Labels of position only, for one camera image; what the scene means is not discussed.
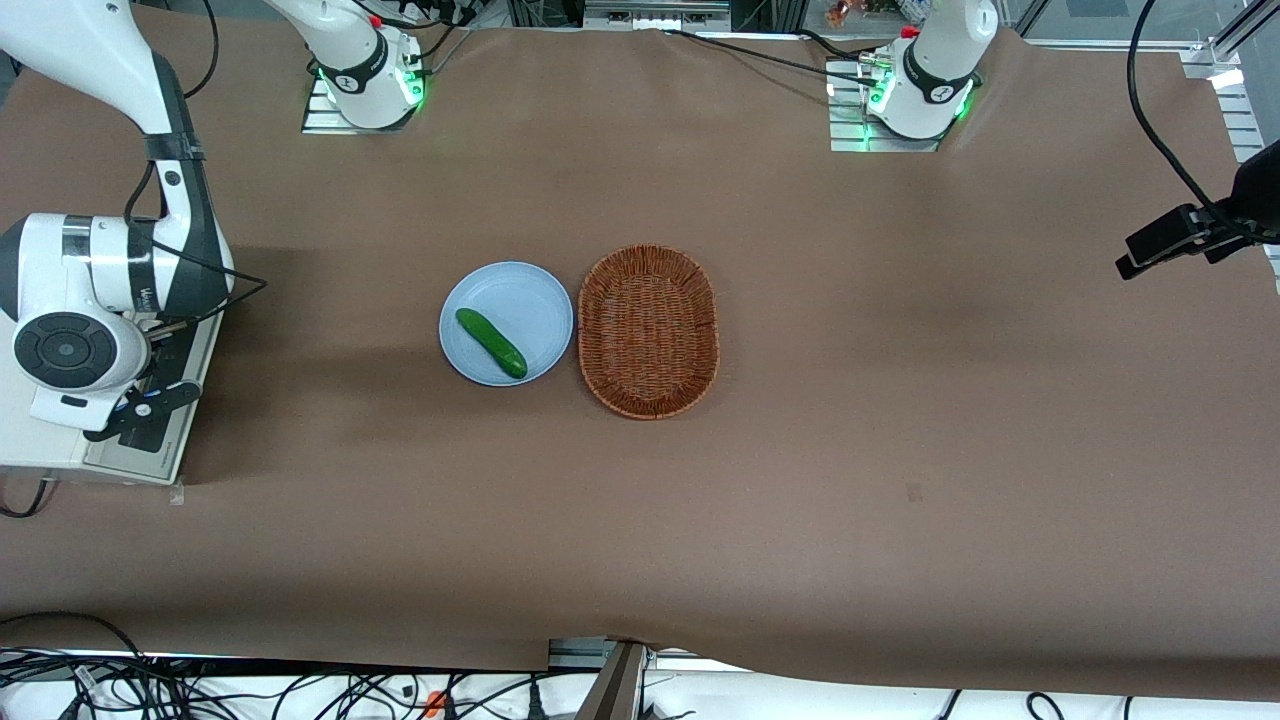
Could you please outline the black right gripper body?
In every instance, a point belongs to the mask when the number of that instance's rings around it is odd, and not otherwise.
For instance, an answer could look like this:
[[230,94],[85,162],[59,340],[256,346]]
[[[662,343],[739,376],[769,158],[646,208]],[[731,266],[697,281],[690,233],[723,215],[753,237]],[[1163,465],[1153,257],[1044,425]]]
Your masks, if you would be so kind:
[[136,386],[172,386],[186,378],[186,368],[195,347],[198,323],[179,320],[146,320],[140,324],[148,341],[148,361]]

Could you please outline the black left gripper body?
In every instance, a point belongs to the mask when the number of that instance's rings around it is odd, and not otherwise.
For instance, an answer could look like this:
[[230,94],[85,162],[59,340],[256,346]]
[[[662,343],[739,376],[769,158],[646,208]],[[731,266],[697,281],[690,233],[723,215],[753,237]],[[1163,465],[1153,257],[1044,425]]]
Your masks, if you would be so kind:
[[1279,141],[1239,165],[1231,187],[1231,215],[1254,232],[1279,236]]

